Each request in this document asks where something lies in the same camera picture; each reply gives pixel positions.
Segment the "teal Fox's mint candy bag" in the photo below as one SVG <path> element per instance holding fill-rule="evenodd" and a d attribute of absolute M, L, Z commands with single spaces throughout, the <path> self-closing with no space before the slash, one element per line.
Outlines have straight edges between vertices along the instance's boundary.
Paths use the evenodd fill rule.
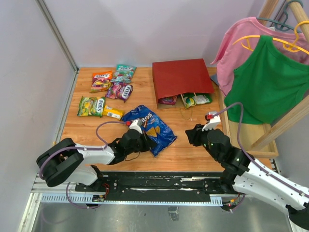
<path fill-rule="evenodd" d="M 120 82 L 125 84 L 131 83 L 136 68 L 137 67 L 131 65 L 117 64 L 111 82 L 112 83 Z"/>

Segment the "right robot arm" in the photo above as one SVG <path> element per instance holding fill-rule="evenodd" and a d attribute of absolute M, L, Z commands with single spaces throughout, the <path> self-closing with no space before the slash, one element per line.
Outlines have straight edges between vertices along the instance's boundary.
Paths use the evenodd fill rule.
<path fill-rule="evenodd" d="M 219 130 L 203 130 L 197 124 L 186 130 L 193 146 L 202 146 L 224 171 L 219 179 L 223 193 L 232 191 L 251 195 L 288 215 L 298 227 L 309 228 L 309 189 L 296 184 L 264 166 L 258 159 L 245 154 L 230 143 Z"/>

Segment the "orange Fox's fruits candy bag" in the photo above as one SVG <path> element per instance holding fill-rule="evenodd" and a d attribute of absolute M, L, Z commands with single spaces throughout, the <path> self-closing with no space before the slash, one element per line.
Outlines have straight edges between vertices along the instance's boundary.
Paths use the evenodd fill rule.
<path fill-rule="evenodd" d="M 93 73 L 90 93 L 108 90 L 112 85 L 111 79 L 112 71 Z"/>

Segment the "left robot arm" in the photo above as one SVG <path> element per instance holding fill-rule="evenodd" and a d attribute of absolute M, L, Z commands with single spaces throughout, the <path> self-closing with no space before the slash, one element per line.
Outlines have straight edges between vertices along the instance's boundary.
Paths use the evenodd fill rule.
<path fill-rule="evenodd" d="M 39 177 L 49 187 L 74 181 L 98 191 L 103 187 L 103 179 L 96 164 L 115 165 L 132 153 L 146 152 L 156 146 L 145 132 L 129 129 L 121 138 L 105 146 L 85 146 L 66 138 L 45 151 L 36 162 Z"/>

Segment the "green yellow Fox's candy bag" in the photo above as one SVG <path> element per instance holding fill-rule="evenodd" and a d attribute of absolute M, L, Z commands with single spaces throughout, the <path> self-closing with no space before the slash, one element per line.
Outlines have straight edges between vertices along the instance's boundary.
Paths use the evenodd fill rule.
<path fill-rule="evenodd" d="M 103 117 L 103 111 L 106 103 L 105 97 L 84 97 L 79 102 L 77 116 L 97 116 Z"/>

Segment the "red paper bag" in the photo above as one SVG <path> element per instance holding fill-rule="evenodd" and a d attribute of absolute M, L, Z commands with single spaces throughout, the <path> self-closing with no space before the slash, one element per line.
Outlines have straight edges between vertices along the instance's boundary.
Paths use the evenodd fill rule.
<path fill-rule="evenodd" d="M 152 63 L 152 78 L 157 109 L 172 109 L 179 107 L 179 98 L 175 106 L 159 103 L 159 100 L 185 93 L 214 93 L 204 59 L 185 59 L 161 61 Z"/>

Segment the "purple black cherry candy bag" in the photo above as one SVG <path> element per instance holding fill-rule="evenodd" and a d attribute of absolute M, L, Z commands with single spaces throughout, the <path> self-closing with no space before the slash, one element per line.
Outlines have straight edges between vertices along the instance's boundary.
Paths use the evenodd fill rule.
<path fill-rule="evenodd" d="M 133 92 L 133 86 L 126 83 L 116 82 L 108 89 L 105 97 L 119 99 L 126 102 Z"/>

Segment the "yellow snack bar wrapper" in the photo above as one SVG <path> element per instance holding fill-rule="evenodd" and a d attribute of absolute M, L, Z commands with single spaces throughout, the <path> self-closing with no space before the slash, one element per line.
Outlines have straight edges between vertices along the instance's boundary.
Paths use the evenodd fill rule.
<path fill-rule="evenodd" d="M 103 115 L 120 120 L 124 115 L 124 111 L 105 105 Z"/>

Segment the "blue Doritos chips bag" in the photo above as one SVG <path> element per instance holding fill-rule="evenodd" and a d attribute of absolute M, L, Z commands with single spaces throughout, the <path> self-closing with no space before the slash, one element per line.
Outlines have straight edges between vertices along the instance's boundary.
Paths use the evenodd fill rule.
<path fill-rule="evenodd" d="M 122 116 L 124 122 L 140 119 L 142 131 L 156 142 L 156 146 L 150 150 L 154 157 L 157 157 L 164 149 L 170 146 L 177 136 L 172 129 L 153 111 L 145 105 L 140 105 Z"/>

